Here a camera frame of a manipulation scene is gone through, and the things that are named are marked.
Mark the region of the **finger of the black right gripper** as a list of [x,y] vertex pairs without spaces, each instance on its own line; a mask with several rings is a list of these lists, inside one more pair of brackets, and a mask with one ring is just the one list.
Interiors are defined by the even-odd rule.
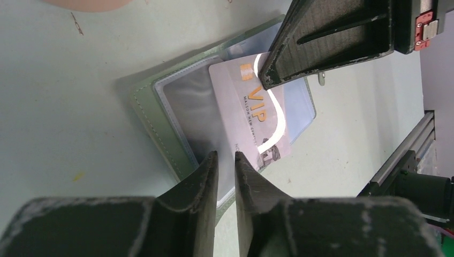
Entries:
[[292,1],[259,71],[265,89],[394,50],[391,1]]

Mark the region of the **pink oval tray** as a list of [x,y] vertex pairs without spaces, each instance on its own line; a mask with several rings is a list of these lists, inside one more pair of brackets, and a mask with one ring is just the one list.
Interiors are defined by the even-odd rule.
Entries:
[[44,0],[43,2],[78,12],[108,12],[128,5],[132,0]]

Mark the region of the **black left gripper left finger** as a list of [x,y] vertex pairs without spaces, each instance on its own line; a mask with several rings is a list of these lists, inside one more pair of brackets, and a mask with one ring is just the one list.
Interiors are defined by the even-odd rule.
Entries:
[[1,256],[212,256],[218,154],[159,197],[36,198],[13,216]]

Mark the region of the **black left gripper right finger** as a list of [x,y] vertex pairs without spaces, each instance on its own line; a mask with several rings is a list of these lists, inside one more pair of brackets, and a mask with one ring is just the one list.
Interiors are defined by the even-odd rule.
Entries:
[[410,201],[390,196],[293,198],[235,154],[241,256],[442,256]]

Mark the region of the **silver VIP credit card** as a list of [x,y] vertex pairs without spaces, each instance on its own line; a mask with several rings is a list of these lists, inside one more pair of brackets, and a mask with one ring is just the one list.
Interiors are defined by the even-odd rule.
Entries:
[[230,148],[260,170],[291,152],[284,91],[266,90],[258,75],[268,53],[232,59],[209,67]]

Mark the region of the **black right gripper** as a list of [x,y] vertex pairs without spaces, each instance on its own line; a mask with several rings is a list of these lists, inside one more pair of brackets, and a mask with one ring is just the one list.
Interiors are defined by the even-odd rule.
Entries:
[[401,54],[421,51],[444,32],[445,16],[453,11],[453,0],[392,1],[394,50]]

